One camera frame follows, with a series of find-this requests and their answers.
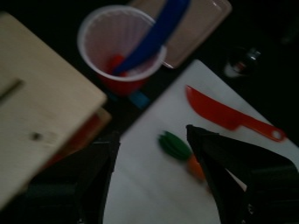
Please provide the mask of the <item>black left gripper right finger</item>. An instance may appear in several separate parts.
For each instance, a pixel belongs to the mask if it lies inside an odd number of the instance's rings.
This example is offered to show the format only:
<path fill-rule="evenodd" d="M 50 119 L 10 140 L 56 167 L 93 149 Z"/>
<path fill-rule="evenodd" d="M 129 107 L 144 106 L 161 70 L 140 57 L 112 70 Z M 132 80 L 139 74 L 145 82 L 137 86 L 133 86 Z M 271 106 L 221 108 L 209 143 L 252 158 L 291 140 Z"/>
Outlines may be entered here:
<path fill-rule="evenodd" d="M 299 171 L 291 160 L 192 125 L 187 140 L 220 224 L 299 224 Z"/>

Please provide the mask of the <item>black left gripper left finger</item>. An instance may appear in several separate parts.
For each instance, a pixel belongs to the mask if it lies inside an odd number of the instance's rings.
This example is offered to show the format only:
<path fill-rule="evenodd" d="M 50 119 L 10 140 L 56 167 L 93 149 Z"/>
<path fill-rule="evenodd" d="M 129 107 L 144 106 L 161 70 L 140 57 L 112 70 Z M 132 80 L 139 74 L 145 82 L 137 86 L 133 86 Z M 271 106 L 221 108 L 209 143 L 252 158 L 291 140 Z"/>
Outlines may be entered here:
<path fill-rule="evenodd" d="M 112 133 L 41 171 L 25 194 L 24 224 L 103 224 L 119 145 Z"/>

